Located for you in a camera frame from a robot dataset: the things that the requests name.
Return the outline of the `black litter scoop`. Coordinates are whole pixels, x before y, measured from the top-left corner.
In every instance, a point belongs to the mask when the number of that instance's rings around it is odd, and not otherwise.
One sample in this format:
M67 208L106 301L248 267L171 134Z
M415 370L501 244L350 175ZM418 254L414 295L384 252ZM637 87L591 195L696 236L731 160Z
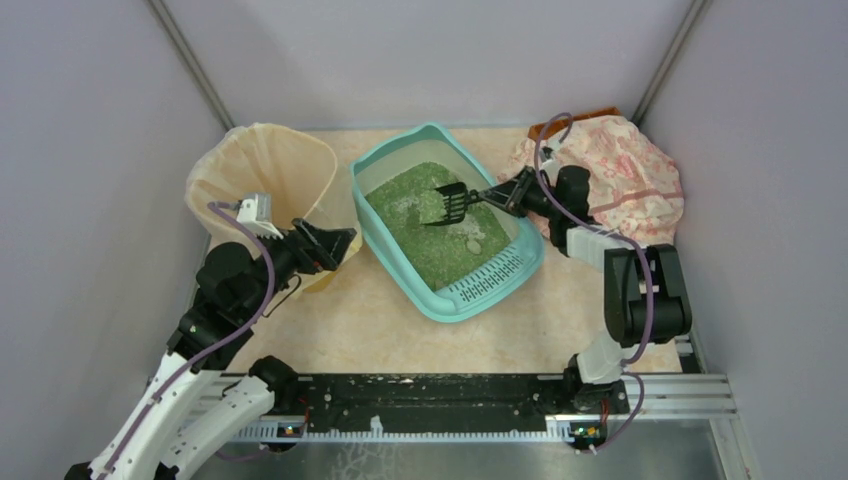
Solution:
M469 190L464 182L437 187L433 190L441 196L442 216L422 222L425 226L448 226L461 223L471 205L481 203L484 196L477 190Z

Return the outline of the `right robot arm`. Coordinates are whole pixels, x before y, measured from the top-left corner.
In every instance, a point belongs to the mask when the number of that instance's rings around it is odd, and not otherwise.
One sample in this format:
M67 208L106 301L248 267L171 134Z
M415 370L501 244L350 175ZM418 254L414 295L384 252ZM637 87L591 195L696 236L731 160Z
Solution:
M690 332L692 311L677 250L641 246L604 229L589 213L590 172L558 170L556 180L525 167L476 199L514 216L536 214L548 222L548 239L566 257L603 277L603 331L564 371L565 398L577 411L608 409L623 396L622 375L648 346Z

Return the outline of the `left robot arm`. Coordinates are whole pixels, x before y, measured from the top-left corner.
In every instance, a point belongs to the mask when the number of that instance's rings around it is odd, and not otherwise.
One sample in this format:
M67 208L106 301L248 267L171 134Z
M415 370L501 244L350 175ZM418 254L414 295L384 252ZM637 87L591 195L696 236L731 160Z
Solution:
M142 399L107 447L71 466L66 478L189 479L238 430L296 402L297 373L267 356L230 384L210 410L188 419L251 338L273 297L294 277L337 270L357 232L321 229L302 218L281 231L262 217L222 217L259 255L237 242L209 252L196 276L194 303L169 338Z

